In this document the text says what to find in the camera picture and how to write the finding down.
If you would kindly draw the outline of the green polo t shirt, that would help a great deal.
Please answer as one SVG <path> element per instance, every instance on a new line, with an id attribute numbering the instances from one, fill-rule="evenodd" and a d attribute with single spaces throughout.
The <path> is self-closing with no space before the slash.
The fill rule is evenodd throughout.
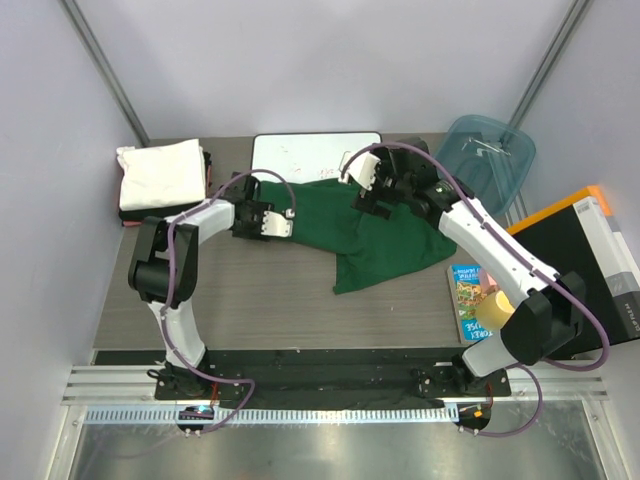
<path id="1" fill-rule="evenodd" d="M 387 220 L 354 209 L 353 185 L 326 179 L 294 184 L 292 191 L 297 210 L 288 240 L 335 255 L 336 295 L 424 270 L 457 250 L 405 205 L 392 206 Z"/>

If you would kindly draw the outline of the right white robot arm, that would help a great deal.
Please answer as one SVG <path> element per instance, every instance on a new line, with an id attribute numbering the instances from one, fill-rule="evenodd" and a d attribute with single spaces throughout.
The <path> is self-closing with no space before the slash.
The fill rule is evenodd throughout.
<path id="1" fill-rule="evenodd" d="M 511 365 L 533 366 L 582 332 L 586 286 L 580 276 L 561 275 L 531 254 L 424 149 L 381 142 L 347 152 L 339 180 L 359 186 L 353 206 L 364 213 L 388 218 L 389 205 L 408 206 L 470 254 L 513 307 L 497 332 L 453 358 L 451 380 L 460 393 L 477 393 L 491 374 Z"/>

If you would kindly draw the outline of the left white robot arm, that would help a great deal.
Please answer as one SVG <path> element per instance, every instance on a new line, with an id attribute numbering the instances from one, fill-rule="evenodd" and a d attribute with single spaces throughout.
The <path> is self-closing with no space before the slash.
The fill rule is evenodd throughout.
<path id="1" fill-rule="evenodd" d="M 128 284 L 153 313 L 165 345 L 163 365 L 147 371 L 156 381 L 157 399 L 202 399 L 214 389 L 209 352 L 192 304 L 199 250 L 225 231 L 241 238 L 266 238 L 278 214 L 259 193 L 258 179 L 236 174 L 212 198 L 175 215 L 150 216 L 139 228 Z"/>

